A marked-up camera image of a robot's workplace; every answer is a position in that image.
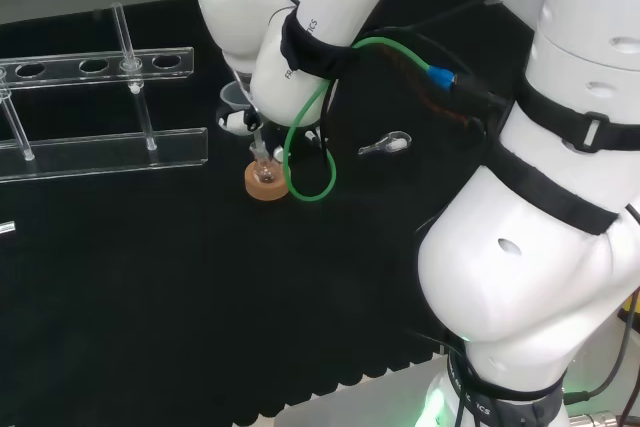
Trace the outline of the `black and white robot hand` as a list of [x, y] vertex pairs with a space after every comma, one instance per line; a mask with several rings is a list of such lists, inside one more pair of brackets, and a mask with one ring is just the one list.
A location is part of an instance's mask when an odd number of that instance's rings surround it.
[[[216, 110], [216, 122], [222, 130], [238, 137], [249, 137], [251, 141], [255, 140], [255, 135], [259, 132], [268, 153], [278, 162], [283, 162], [288, 128], [264, 120], [252, 106], [234, 110], [223, 103]], [[322, 152], [317, 129], [297, 130], [291, 148], [298, 144], [302, 145], [303, 154]]]

